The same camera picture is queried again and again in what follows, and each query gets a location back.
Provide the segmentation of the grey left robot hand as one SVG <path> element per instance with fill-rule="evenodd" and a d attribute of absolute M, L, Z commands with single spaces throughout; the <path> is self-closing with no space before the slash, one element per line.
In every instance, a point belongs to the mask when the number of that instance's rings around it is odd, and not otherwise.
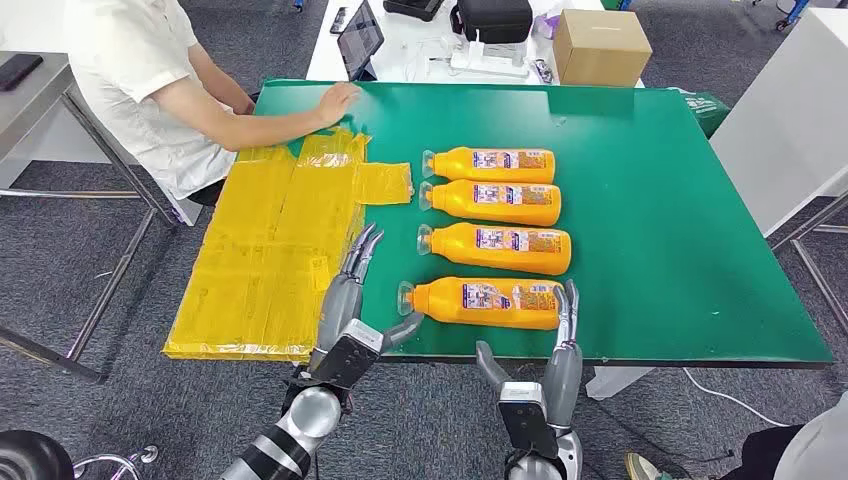
<path fill-rule="evenodd" d="M 374 223 L 367 225 L 324 294 L 308 366 L 313 378 L 350 382 L 354 374 L 363 374 L 382 354 L 410 339 L 423 321 L 419 313 L 406 314 L 400 324 L 379 332 L 361 319 L 365 280 L 383 235 Z"/>

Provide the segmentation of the seated person's right hand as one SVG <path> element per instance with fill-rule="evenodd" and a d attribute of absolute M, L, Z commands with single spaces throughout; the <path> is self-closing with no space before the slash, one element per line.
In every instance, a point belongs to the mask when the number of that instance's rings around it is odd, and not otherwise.
<path fill-rule="evenodd" d="M 336 83 L 321 97 L 315 108 L 316 125 L 327 128 L 338 123 L 358 99 L 361 89 L 353 83 Z"/>

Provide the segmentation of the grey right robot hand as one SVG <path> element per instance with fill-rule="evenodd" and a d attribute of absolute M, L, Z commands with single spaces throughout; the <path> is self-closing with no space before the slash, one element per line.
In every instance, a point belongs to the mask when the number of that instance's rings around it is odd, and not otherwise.
<path fill-rule="evenodd" d="M 499 393 L 499 400 L 511 403 L 535 403 L 554 429 L 572 427 L 581 382 L 583 355 L 577 343 L 579 291 L 572 279 L 554 289 L 557 300 L 558 328 L 542 382 L 517 382 L 494 360 L 489 344 L 476 342 L 476 363 Z"/>

